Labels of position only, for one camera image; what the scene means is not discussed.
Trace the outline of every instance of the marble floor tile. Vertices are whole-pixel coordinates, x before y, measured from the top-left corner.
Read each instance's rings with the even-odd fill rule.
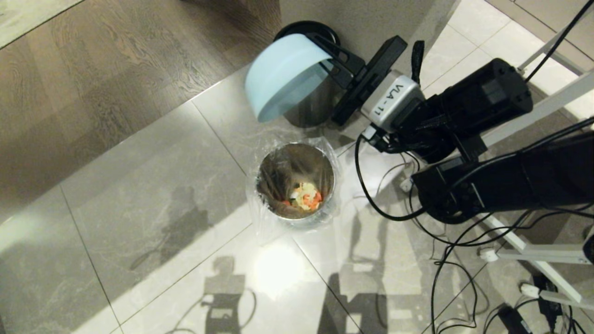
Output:
[[[421,87],[428,87],[450,68],[476,49],[470,40],[450,26],[445,26],[421,67]]]
[[[439,79],[435,80],[429,87],[424,88],[423,94],[426,98],[435,94],[441,94],[446,88],[457,84],[492,59],[483,50],[474,50]]]
[[[259,246],[253,226],[122,329],[125,334],[359,332],[295,242],[284,236]]]
[[[6,334],[118,327],[59,187],[0,225],[0,315]]]
[[[245,177],[191,102],[62,186],[121,322],[250,223]]]
[[[510,20],[487,1],[461,0],[448,24],[478,46]]]
[[[411,220],[393,222],[375,212],[359,185],[353,153],[349,149],[339,158],[344,175],[339,190],[342,205],[332,228],[294,239],[363,333],[419,333],[430,323],[433,262],[444,244],[433,243]],[[366,186],[377,194],[377,204],[391,215],[404,215],[407,196],[398,185],[412,171],[412,164],[404,172],[404,166],[393,169],[403,162],[399,155],[382,155],[367,145],[360,158]],[[433,233],[444,232],[444,225],[428,216],[421,216],[420,221]],[[475,274],[483,265],[475,251],[460,249],[453,258]],[[440,282],[438,310],[445,308],[468,279],[461,270],[445,267]]]
[[[543,44],[538,37],[515,21],[511,21],[483,43],[481,49],[491,57],[501,58],[516,67]]]
[[[244,81],[248,70],[249,66],[237,71],[192,99],[244,171],[256,165],[254,150],[275,140],[324,136],[339,155],[369,125],[359,112],[344,127],[328,122],[320,127],[303,129],[291,125],[284,117],[258,123],[245,95]]]

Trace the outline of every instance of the trash can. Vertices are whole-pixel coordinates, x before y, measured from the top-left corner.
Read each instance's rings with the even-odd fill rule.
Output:
[[[291,143],[270,152],[260,165],[256,190],[262,201],[281,220],[291,225],[310,225],[308,217],[324,210],[332,200],[335,171],[330,159],[318,148]],[[302,182],[313,184],[322,201],[315,210],[287,205],[294,189]]]

